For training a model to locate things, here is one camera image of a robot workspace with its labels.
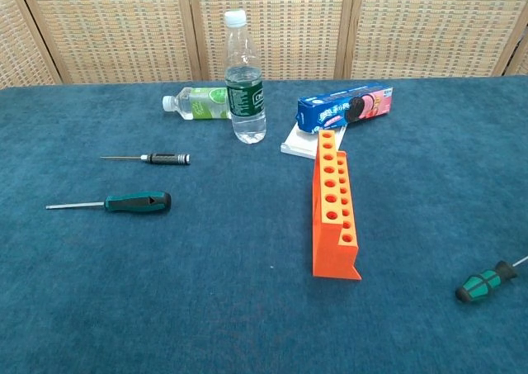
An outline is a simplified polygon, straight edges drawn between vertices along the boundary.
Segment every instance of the metal shaft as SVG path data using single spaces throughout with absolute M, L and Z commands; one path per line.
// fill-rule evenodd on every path
M 104 206 L 105 202 L 70 203 L 67 205 L 48 205 L 46 209 L 70 209 L 72 207 Z
M 119 160 L 126 160 L 126 159 L 141 159 L 141 157 L 101 157 L 103 159 L 119 159 Z
M 515 264 L 513 264 L 512 267 L 516 267 L 517 265 L 522 264 L 526 260 L 528 260 L 528 256 L 526 256 L 524 258 L 521 258 L 519 261 L 517 261 Z

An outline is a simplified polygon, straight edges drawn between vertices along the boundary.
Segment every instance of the green screwdriver handle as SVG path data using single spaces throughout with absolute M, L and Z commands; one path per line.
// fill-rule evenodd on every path
M 163 211 L 171 208 L 172 198 L 168 192 L 146 191 L 136 194 L 109 196 L 105 199 L 108 211 Z
M 496 289 L 508 279 L 516 276 L 517 272 L 511 264 L 505 261 L 499 261 L 495 269 L 488 269 L 479 275 L 468 277 L 464 285 L 456 289 L 456 298 L 462 302 L 482 300 L 489 296 L 493 289 Z

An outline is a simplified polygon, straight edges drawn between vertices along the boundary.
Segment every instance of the table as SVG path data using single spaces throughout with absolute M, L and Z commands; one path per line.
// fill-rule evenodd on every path
M 528 267 L 454 295 L 528 254 L 528 77 L 389 83 L 390 114 L 341 145 L 360 282 L 312 277 L 314 161 L 280 152 L 298 97 L 358 82 L 264 82 L 255 145 L 164 114 L 184 83 L 0 91 L 1 371 L 528 371 Z M 99 159 L 151 151 L 191 166 Z M 149 189 L 172 209 L 45 210 Z

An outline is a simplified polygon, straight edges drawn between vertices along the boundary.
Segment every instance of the water bottle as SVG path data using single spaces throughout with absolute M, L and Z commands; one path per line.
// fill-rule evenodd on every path
M 224 19 L 228 27 L 224 76 L 234 134 L 243 143 L 257 143 L 266 135 L 260 59 L 248 33 L 246 12 L 227 11 Z
M 185 87 L 176 96 L 163 97 L 163 110 L 178 112 L 184 120 L 229 118 L 226 88 Z

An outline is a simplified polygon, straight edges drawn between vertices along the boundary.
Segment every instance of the oreo box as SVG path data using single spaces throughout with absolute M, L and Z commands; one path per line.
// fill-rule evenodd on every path
M 392 95 L 393 89 L 388 85 L 367 83 L 358 88 L 301 97 L 295 118 L 301 130 L 317 133 L 388 113 Z

